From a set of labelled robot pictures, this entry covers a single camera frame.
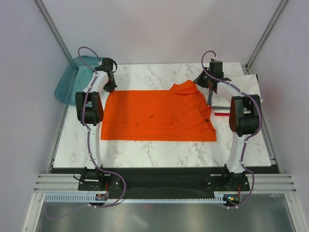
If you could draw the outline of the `right aluminium side rail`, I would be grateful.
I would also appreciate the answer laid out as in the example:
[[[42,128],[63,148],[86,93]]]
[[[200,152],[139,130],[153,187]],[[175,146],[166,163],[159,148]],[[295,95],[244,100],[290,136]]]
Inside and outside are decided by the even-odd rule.
[[[249,140],[246,148],[246,165],[249,167],[267,167],[273,169],[275,173],[281,173],[263,108],[261,108],[261,113],[262,127],[260,132]]]

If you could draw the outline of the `orange t shirt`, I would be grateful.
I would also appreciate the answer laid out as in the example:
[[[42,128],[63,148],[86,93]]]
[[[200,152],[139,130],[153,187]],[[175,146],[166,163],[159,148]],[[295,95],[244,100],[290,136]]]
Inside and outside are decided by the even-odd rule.
[[[107,98],[102,140],[215,142],[211,109],[196,84],[169,90],[118,90]]]

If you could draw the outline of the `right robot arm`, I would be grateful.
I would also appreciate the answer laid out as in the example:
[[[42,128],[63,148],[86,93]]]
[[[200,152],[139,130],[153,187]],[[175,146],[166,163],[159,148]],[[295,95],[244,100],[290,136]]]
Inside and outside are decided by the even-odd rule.
[[[229,127],[233,132],[232,147],[221,177],[215,184],[226,190],[241,189],[249,191],[245,167],[246,147],[250,138],[259,133],[262,127],[261,99],[259,95],[249,95],[236,87],[229,78],[224,77],[223,63],[212,58],[209,67],[194,80],[200,87],[208,88],[230,103]]]

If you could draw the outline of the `white folded t shirt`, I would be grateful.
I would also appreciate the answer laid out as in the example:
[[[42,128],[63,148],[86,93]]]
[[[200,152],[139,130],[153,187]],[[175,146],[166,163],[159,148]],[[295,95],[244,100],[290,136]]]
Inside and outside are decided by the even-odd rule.
[[[246,94],[250,95],[257,94],[261,96],[256,74],[252,75],[224,74],[224,77],[229,78],[236,87],[238,87],[240,90],[243,90]],[[229,108],[230,103],[221,95],[213,92],[211,97],[211,106],[212,108],[218,108],[218,107]]]

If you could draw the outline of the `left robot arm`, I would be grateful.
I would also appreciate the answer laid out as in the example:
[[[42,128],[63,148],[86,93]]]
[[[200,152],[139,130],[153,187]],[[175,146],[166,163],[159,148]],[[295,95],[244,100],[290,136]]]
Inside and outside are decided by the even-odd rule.
[[[103,58],[93,69],[93,76],[84,90],[75,93],[77,118],[83,126],[85,135],[86,157],[84,169],[77,171],[79,191],[103,191],[106,178],[99,170],[102,168],[100,155],[100,127],[104,117],[100,94],[102,91],[111,93],[117,87],[113,73],[117,64],[111,58]]]

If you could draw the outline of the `aluminium frame post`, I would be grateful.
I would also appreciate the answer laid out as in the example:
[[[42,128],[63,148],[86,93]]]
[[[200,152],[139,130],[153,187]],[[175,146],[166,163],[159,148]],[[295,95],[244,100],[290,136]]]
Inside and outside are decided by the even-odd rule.
[[[275,28],[277,22],[279,21],[281,15],[283,14],[285,8],[287,7],[289,0],[280,0],[278,6],[276,7],[272,17],[270,18],[265,30],[263,31],[257,45],[255,46],[253,52],[251,53],[248,61],[244,65],[246,72],[249,72],[250,67],[253,65],[254,61],[256,60],[259,52],[265,45],[267,39],[269,38],[271,32]]]
[[[35,5],[37,6],[39,12],[41,13],[45,23],[47,24],[49,30],[51,31],[53,37],[55,38],[60,50],[65,56],[66,60],[71,63],[73,61],[72,55],[70,54],[64,40],[62,39],[50,13],[48,12],[47,7],[45,6],[43,0],[34,0]]]

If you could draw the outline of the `right aluminium frame post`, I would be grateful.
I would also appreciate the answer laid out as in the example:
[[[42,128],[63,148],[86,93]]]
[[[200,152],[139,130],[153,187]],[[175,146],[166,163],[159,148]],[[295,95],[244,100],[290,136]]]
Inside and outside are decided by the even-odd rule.
[[[275,28],[277,22],[279,21],[281,15],[283,14],[285,8],[287,7],[289,0],[280,0],[278,6],[276,7],[272,17],[270,18],[265,30],[263,31],[257,45],[255,46],[253,52],[251,53],[248,61],[244,65],[246,72],[249,72],[250,67],[253,65],[254,61],[256,60],[259,52],[265,45],[267,39],[269,38],[271,32]]]

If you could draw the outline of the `left aluminium frame post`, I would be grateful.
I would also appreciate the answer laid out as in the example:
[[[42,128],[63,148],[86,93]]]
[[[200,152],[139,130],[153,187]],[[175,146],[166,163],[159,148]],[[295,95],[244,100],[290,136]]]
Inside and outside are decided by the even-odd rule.
[[[66,60],[71,63],[73,61],[72,55],[70,54],[64,40],[62,39],[50,13],[48,12],[47,7],[45,6],[43,0],[34,0],[35,5],[37,6],[39,12],[41,13],[45,23],[47,24],[49,30],[51,31],[53,37],[55,38],[60,50],[65,56]]]

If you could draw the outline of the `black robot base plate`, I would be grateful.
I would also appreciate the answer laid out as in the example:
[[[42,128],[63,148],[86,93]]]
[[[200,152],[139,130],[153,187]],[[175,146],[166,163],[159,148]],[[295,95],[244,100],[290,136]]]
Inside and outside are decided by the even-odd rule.
[[[77,169],[73,175],[79,180]],[[106,188],[112,198],[127,197],[210,197],[215,192],[242,192],[226,190],[215,184],[215,178],[224,171],[219,168],[108,168],[104,173]]]

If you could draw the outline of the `front aluminium cross rail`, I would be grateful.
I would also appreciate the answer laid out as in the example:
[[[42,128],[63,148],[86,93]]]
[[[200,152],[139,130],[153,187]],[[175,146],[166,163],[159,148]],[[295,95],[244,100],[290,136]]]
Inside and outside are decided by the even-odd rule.
[[[253,193],[295,193],[289,174],[255,174]],[[40,174],[34,192],[77,192],[78,181],[72,174]]]

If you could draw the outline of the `teal plastic bin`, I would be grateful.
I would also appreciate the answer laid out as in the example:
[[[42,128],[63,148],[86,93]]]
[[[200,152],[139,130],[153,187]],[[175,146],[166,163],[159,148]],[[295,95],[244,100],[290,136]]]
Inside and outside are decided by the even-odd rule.
[[[75,106],[75,93],[83,91],[90,83],[93,71],[79,57],[66,69],[55,90],[55,97],[66,105]]]

